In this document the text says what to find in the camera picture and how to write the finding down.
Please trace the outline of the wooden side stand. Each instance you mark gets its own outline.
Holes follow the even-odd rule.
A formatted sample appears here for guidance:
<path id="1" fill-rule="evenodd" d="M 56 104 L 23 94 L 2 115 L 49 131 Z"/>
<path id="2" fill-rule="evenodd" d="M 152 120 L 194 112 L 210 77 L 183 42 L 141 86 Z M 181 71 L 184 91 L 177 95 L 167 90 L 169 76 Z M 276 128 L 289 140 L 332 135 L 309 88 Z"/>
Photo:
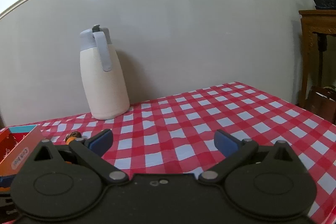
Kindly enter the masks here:
<path id="1" fill-rule="evenodd" d="M 327 38 L 335 37 L 335 10 L 300 10 L 302 29 L 302 82 L 298 105 L 305 106 L 308 79 L 322 86 L 323 54 L 327 51 Z"/>

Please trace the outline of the dark mangosteen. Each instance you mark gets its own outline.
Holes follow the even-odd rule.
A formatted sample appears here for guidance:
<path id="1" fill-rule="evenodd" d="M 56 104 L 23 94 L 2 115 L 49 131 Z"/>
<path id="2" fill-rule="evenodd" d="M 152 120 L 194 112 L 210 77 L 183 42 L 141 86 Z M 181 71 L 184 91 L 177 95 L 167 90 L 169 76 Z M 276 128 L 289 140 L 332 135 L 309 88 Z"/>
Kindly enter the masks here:
<path id="1" fill-rule="evenodd" d="M 66 141 L 69 137 L 77 137 L 77 138 L 81 138 L 82 135 L 81 135 L 81 133 L 78 132 L 78 131 L 73 131 L 73 132 L 71 132 L 70 134 L 68 134 L 68 135 L 66 136 L 65 141 Z"/>

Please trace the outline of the small orange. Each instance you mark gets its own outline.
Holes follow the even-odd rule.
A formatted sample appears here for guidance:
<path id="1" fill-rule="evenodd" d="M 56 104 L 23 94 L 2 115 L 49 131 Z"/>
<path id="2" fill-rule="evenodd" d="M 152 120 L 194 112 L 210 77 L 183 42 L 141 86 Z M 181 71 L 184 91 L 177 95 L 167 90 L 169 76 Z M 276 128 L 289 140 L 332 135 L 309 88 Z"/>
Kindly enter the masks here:
<path id="1" fill-rule="evenodd" d="M 69 137 L 67 140 L 66 140 L 66 145 L 69 145 L 72 141 L 78 141 L 80 143 L 84 143 L 85 142 L 85 139 L 84 138 L 77 138 L 77 137 Z"/>

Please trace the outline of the brown paper bag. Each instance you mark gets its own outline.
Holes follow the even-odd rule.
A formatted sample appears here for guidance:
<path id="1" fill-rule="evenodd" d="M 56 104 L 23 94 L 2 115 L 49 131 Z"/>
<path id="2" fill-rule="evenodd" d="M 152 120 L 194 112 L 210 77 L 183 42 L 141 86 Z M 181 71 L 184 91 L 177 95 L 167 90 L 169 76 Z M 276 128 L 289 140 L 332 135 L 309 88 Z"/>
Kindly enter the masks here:
<path id="1" fill-rule="evenodd" d="M 305 109 L 335 124 L 335 86 L 312 86 L 305 102 Z"/>

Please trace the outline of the red white checkered tablecloth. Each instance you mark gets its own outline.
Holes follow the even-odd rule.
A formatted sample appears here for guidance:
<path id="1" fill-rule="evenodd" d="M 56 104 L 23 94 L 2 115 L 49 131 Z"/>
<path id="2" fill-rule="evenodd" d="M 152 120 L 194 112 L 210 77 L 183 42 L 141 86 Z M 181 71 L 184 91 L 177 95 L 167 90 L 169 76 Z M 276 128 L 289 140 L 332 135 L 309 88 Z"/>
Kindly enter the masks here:
<path id="1" fill-rule="evenodd" d="M 137 103 L 106 121 L 82 114 L 39 125 L 56 144 L 72 131 L 90 137 L 111 129 L 114 143 L 104 159 L 129 174 L 200 174 L 223 158 L 214 146 L 217 129 L 264 145 L 285 140 L 316 180 L 310 215 L 316 223 L 335 223 L 335 126 L 248 85 L 228 83 Z"/>

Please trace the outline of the cream grey thermos jug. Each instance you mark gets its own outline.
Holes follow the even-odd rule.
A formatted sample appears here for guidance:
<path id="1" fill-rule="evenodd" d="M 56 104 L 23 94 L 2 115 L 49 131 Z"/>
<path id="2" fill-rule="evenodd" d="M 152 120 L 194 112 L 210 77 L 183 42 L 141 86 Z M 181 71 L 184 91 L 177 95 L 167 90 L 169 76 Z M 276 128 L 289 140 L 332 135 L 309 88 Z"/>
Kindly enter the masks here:
<path id="1" fill-rule="evenodd" d="M 129 109 L 126 83 L 108 28 L 96 24 L 80 33 L 80 73 L 95 119 L 112 119 Z"/>

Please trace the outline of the colourful cardboard box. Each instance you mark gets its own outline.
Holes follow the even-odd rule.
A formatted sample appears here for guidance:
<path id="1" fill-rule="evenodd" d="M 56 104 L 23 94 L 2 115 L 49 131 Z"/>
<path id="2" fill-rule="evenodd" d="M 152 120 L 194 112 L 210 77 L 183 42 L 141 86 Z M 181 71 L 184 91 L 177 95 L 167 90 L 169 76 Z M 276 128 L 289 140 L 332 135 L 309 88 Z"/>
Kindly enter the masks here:
<path id="1" fill-rule="evenodd" d="M 17 174 L 43 138 L 37 124 L 1 130 L 1 176 Z"/>

